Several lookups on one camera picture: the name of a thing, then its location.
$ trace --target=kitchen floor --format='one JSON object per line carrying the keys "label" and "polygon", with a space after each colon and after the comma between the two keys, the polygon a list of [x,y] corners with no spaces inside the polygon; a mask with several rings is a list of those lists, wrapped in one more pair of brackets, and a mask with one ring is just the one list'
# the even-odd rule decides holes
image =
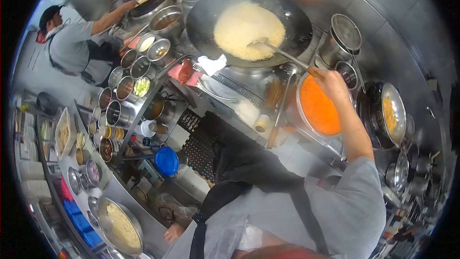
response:
{"label": "kitchen floor", "polygon": [[[213,111],[213,107],[206,104],[204,100],[201,101],[200,104],[201,106],[198,106],[198,108],[191,108],[191,110],[199,116],[204,116],[205,112],[208,110]],[[240,130],[239,126],[236,126],[242,124],[239,120],[231,119],[227,122]],[[189,135],[190,134],[185,129],[176,125],[166,143],[171,148],[180,150],[185,144],[185,141],[189,138]],[[330,175],[340,175],[340,173],[334,170],[329,164],[319,159],[312,152],[307,151],[307,149],[314,150],[317,144],[316,142],[305,142],[305,138],[300,137],[300,135],[296,133],[292,133],[287,137],[283,145],[274,147],[271,151],[279,157],[280,162],[287,170],[299,176],[304,177],[309,175],[316,178],[325,178]],[[178,185],[190,193],[190,195],[203,202],[209,191],[209,186],[192,168],[186,166],[179,170],[176,180]]]}

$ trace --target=brown sauce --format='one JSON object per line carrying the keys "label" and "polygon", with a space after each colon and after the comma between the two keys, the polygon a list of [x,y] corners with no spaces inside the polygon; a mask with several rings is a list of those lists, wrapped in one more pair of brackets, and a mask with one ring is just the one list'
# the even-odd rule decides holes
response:
{"label": "brown sauce", "polygon": [[155,24],[155,30],[161,30],[171,26],[173,23],[177,21],[177,19],[179,19],[179,17],[180,14],[171,14],[166,16],[165,18],[158,21],[157,24]]}

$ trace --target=wooden handle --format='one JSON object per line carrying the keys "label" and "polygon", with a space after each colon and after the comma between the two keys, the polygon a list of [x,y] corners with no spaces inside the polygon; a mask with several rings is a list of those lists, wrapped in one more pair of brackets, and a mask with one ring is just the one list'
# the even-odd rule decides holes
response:
{"label": "wooden handle", "polygon": [[273,126],[273,129],[271,130],[271,133],[270,133],[270,138],[268,139],[268,145],[267,145],[268,149],[273,148],[277,134],[278,134],[278,127]]}

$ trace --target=black apron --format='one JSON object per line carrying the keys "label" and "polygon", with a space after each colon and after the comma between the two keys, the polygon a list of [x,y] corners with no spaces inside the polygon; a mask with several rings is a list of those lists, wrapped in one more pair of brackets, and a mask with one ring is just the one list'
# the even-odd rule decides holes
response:
{"label": "black apron", "polygon": [[[50,42],[48,45],[49,60],[50,60],[51,66],[54,67],[55,69],[58,69],[60,71],[66,71],[66,69],[62,65],[60,65],[59,63],[51,59],[51,52],[50,52],[51,42],[53,41],[53,38],[56,34],[58,34],[58,32],[56,32],[55,34],[51,35],[50,37],[46,39],[46,42],[48,41]],[[91,74],[86,72],[86,68],[88,67],[89,61],[90,60],[108,61],[110,62],[109,65],[111,66],[111,69],[113,70],[115,67],[120,65],[120,56],[118,55],[117,52],[115,52],[112,49],[112,44],[108,42],[103,42],[101,46],[99,46],[97,45],[97,43],[89,39],[86,41],[86,43],[88,44],[88,51],[89,51],[88,62],[86,63],[84,70],[80,72],[80,77],[86,83],[94,85],[95,81],[93,77],[91,76]],[[102,88],[107,87],[109,85],[109,76],[110,76],[110,72],[107,74],[107,77],[105,78],[105,80],[96,86],[102,87]]]}
{"label": "black apron", "polygon": [[288,171],[272,152],[245,146],[222,147],[216,144],[213,170],[216,184],[207,194],[200,211],[193,216],[197,223],[190,248],[190,259],[204,258],[206,220],[223,206],[254,185],[263,192],[289,193],[294,206],[316,244],[318,253],[329,256],[319,222],[311,210],[304,178]]}

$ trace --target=wok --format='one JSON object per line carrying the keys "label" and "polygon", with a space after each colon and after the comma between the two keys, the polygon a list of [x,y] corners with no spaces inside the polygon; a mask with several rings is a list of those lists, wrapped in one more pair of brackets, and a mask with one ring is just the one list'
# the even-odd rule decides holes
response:
{"label": "wok", "polygon": [[307,15],[294,3],[288,0],[200,0],[191,9],[187,17],[187,33],[190,41],[199,52],[212,60],[222,54],[227,57],[227,65],[262,69],[285,63],[287,59],[280,54],[273,57],[248,61],[235,57],[217,46],[214,40],[214,26],[221,13],[230,5],[242,1],[259,3],[261,7],[271,11],[283,23],[286,35],[280,49],[292,56],[299,56],[311,42],[313,29]]}

